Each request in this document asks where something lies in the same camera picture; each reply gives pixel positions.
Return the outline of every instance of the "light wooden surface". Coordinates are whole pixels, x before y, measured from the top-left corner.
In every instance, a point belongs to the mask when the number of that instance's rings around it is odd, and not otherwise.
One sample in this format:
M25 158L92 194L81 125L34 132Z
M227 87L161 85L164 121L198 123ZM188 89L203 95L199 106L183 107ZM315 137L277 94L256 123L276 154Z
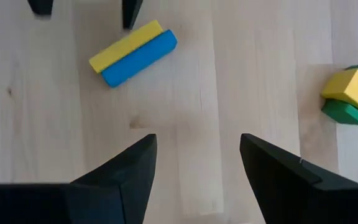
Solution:
M358 1L148 0L178 46L110 89L88 60L125 35L118 0L0 0L0 182L68 182L157 133L145 223L263 223L239 154L258 135L358 181L358 127L319 92L358 63Z

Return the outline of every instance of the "floor plank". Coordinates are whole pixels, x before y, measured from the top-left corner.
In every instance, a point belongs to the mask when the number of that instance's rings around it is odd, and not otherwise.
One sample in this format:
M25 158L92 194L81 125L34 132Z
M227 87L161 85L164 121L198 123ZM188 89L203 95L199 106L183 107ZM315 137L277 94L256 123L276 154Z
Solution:
M331 3L296 1L293 21L301 156L338 173L336 123L320 110L320 91L333 73Z
M13 82L21 85L12 92L20 102L14 108L15 160L28 162L15 166L15 181L68 182L85 172L72 4L56 2L50 20L34 19L26 6L18 4L15 15L19 70ZM21 176L25 170L33 172L30 179Z
M300 154L293 1L213 3L225 214L230 223L263 223L239 139L252 133Z

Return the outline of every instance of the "wood grain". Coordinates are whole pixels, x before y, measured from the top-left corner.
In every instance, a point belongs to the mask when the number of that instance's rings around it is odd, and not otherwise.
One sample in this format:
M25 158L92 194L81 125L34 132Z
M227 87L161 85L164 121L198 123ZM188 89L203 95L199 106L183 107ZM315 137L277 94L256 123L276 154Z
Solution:
M50 21L0 0L0 182L69 181L84 173L70 3Z
M301 156L338 173L336 123L320 110L320 91L333 73L331 3L296 1L293 21Z

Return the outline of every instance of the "yellow arch block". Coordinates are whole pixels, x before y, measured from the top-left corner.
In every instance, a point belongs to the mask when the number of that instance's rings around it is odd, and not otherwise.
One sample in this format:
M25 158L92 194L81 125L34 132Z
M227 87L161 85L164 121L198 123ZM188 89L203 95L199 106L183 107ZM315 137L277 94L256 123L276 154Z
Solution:
M348 102L358 108L358 69L335 73L321 95L324 98Z
M100 73L162 32L158 21L149 22L92 57L89 63L97 73Z

